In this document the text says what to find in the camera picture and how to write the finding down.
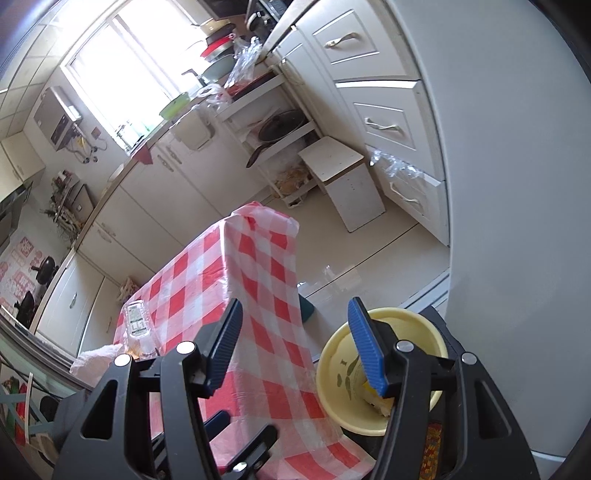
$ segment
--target bowl rim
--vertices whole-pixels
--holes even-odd
[[[427,320],[422,315],[419,315],[418,313],[415,313],[415,312],[411,312],[410,310],[407,310],[407,309],[400,309],[397,307],[382,307],[382,308],[372,309],[372,310],[368,310],[368,313],[369,313],[369,316],[371,318],[373,318],[374,320],[395,317],[396,313],[403,313],[405,316],[412,317],[414,320],[417,320],[423,326],[425,326],[431,332],[431,334],[434,336],[436,343],[437,343],[437,347],[439,349],[439,352],[441,353],[441,356],[443,356],[445,358],[448,357],[449,353],[447,351],[447,346],[445,344],[445,341],[443,340],[443,336],[441,335],[439,330],[437,330],[435,325],[433,325],[431,322],[429,322],[429,320]],[[380,430],[371,430],[371,429],[361,429],[359,427],[356,427],[355,425],[350,424],[345,419],[342,419],[338,415],[336,415],[336,413],[331,408],[331,406],[324,394],[324,390],[320,388],[320,384],[321,384],[321,382],[323,382],[324,370],[328,368],[330,359],[331,359],[332,355],[334,354],[334,352],[336,351],[337,346],[339,345],[339,343],[341,343],[341,341],[348,334],[350,334],[349,324],[348,324],[348,322],[345,322],[343,325],[341,325],[338,328],[338,330],[335,333],[332,334],[332,336],[330,337],[328,342],[326,342],[324,348],[322,349],[322,353],[320,354],[320,359],[318,360],[318,368],[316,370],[316,391],[318,392],[318,398],[320,399],[320,404],[322,405],[322,408],[325,410],[325,412],[328,414],[328,416],[332,420],[334,420],[336,423],[338,423],[341,427],[343,427],[344,429],[347,429],[353,433],[358,433],[359,435],[365,435],[365,436],[370,436],[370,437],[380,437],[380,436],[383,436],[386,434],[387,427],[385,429],[380,429]],[[437,390],[431,396],[431,400],[429,402],[429,410],[432,410],[433,407],[437,404],[437,402],[441,398],[441,394],[442,394],[442,392],[440,390]]]

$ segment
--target window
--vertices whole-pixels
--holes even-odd
[[[194,89],[209,66],[205,34],[173,0],[131,0],[84,43],[67,65],[78,87],[130,150],[162,121],[159,112]]]

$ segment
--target white stool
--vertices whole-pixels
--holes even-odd
[[[349,232],[386,211],[362,154],[323,137],[299,155],[326,189]]]

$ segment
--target pan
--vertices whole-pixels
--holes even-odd
[[[252,167],[264,150],[277,143],[282,138],[285,138],[306,122],[307,118],[301,110],[288,110],[287,112],[272,116],[262,126],[261,131],[259,131],[258,136],[262,143],[253,152],[246,167]]]

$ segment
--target red and white checkered tablecloth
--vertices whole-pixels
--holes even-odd
[[[296,280],[298,223],[258,203],[236,210],[193,241],[130,301],[150,310],[163,353],[219,320],[228,300],[242,302],[242,331],[224,383],[200,400],[204,419],[227,410],[232,423],[211,443],[227,463],[267,423],[279,429],[258,476],[278,480],[358,480],[375,461],[328,418],[316,394]],[[115,343],[123,341],[119,317]],[[159,402],[152,434],[162,431]]]

